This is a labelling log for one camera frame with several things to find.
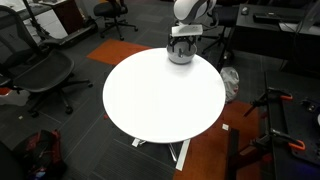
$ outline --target metal stand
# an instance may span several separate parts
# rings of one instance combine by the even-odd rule
[[[233,32],[234,32],[234,28],[231,28],[227,43],[223,46],[223,50],[221,52],[218,64],[217,64],[217,66],[215,66],[219,73],[220,73],[221,69],[223,68],[224,63],[229,59],[233,59],[233,57],[234,57],[234,55],[232,53],[231,45],[230,45]]]
[[[211,43],[209,46],[207,46],[203,51],[202,54],[205,54],[211,47],[213,47],[214,45],[218,44],[218,46],[222,44],[226,45],[227,40],[224,37],[224,32],[226,31],[226,26],[223,27],[222,32],[218,35],[218,36],[200,36],[198,38],[198,41],[200,41],[202,38],[208,38],[208,39],[215,39],[215,41],[213,43]]]
[[[139,140],[138,145],[142,146],[144,143],[146,143],[147,141],[143,141],[143,140]],[[174,150],[173,146],[171,143],[168,144],[172,159],[174,162],[177,162],[177,155],[176,155],[176,151]]]

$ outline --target carpet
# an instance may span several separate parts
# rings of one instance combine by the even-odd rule
[[[111,65],[117,65],[125,58],[147,49],[151,48],[129,42],[108,39],[87,55],[87,58]]]
[[[257,109],[247,118],[243,117],[249,108],[250,104],[238,101],[227,104],[218,120],[207,131],[191,139],[183,170],[176,170],[173,179],[223,180],[230,129],[240,131],[239,149],[259,135]],[[223,130],[222,124],[229,125],[229,131]],[[260,179],[259,163],[238,170],[237,179],[248,179],[248,174],[250,179]]]

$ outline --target chair backrest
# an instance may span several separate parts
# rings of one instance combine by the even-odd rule
[[[14,10],[0,6],[0,75],[14,77],[21,73],[19,65],[41,51],[25,27],[19,14]]]
[[[126,5],[124,4],[124,0],[100,0],[99,2],[100,2],[100,3],[103,3],[103,2],[106,2],[106,1],[116,2],[116,3],[118,3],[120,6],[126,6]]]

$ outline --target table leg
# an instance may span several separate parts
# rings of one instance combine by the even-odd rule
[[[142,145],[143,145],[144,143],[146,143],[146,142],[147,142],[147,141],[140,140],[139,143],[138,143],[138,145],[139,145],[139,146],[142,146]]]
[[[176,155],[176,151],[173,149],[172,144],[168,144],[168,147],[170,149],[171,155],[172,155],[172,159],[174,162],[177,162],[177,155]]]

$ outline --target table base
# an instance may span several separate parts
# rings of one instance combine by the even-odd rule
[[[142,146],[144,143],[146,143],[147,141],[144,140],[138,140],[138,143],[135,143],[136,139],[134,140],[133,144],[138,144],[138,146]],[[177,162],[177,154],[176,151],[174,150],[173,146],[171,143],[168,144],[171,156],[173,161],[176,163]]]

